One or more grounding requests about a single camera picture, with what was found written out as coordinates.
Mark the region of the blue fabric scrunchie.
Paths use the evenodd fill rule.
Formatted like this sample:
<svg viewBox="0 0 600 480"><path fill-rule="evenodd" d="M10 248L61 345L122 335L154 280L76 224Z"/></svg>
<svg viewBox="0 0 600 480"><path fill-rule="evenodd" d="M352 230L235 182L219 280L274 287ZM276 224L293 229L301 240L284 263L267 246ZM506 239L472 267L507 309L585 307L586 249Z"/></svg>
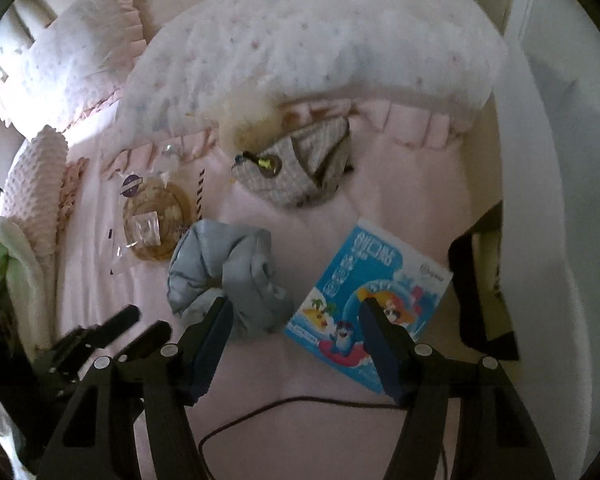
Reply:
<svg viewBox="0 0 600 480"><path fill-rule="evenodd" d="M201 323L215 300L230 300L232 337L261 337L294 314L294 302L274 283L274 274L268 230L200 220L174 249L166 298L183 326Z"/></svg>

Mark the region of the white fluffy blanket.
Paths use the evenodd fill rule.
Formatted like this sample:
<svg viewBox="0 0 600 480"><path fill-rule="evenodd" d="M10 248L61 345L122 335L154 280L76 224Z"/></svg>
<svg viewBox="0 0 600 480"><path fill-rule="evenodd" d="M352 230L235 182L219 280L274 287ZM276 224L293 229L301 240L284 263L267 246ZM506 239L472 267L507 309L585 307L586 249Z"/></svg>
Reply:
<svg viewBox="0 0 600 480"><path fill-rule="evenodd" d="M0 217L0 285L12 302L18 336L27 357L52 344L44 274L27 237L12 220Z"/></svg>

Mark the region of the packaged cookie in clear bag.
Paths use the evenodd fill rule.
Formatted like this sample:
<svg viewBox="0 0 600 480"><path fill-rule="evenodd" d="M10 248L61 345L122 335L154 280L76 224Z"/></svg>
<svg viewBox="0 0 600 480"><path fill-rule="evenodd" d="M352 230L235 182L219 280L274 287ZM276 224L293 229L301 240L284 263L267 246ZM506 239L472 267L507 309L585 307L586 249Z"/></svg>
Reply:
<svg viewBox="0 0 600 480"><path fill-rule="evenodd" d="M181 237L202 218L206 172L188 174L191 161L184 140L176 138L124 151L110 166L118 201L109 231L112 275L170 260Z"/></svg>

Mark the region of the pink dotted minky blanket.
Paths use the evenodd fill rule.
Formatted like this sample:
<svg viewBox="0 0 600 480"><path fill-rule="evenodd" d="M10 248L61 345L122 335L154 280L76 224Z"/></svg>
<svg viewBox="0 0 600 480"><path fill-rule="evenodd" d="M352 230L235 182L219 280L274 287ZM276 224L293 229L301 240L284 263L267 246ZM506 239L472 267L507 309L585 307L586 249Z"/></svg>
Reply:
<svg viewBox="0 0 600 480"><path fill-rule="evenodd" d="M85 157L70 162L65 137L49 126L14 161L0 196L0 217L19 226L35 255L56 252L87 166Z"/></svg>

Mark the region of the grey tweed pouch with pompom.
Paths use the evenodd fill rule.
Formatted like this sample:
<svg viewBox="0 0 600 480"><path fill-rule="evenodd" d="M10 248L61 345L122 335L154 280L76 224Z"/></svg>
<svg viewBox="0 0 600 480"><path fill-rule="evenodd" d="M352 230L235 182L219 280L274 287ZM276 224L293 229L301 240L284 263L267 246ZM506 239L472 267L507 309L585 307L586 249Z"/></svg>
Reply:
<svg viewBox="0 0 600 480"><path fill-rule="evenodd" d="M325 203L353 171L349 100L281 106L263 94L235 94L213 122L248 192L282 208Z"/></svg>

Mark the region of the small floral ruffled pillow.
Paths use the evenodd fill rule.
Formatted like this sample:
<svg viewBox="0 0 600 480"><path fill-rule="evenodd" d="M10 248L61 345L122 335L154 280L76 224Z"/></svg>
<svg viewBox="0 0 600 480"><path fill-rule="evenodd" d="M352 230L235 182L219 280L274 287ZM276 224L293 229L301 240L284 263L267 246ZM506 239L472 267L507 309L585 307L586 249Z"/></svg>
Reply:
<svg viewBox="0 0 600 480"><path fill-rule="evenodd" d="M27 139L46 126L66 131L121 98L146 47L133 0L76 0L1 85L1 121Z"/></svg>

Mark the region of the large floral ruffled pillow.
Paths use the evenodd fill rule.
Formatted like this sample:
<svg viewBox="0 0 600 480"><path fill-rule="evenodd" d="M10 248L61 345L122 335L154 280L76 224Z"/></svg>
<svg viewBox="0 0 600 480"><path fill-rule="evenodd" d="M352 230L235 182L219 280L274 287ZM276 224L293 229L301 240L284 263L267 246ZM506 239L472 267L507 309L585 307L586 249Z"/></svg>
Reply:
<svg viewBox="0 0 600 480"><path fill-rule="evenodd" d="M204 0L166 23L126 82L100 159L206 128L248 91L279 104L385 99L468 127L506 58L475 0Z"/></svg>

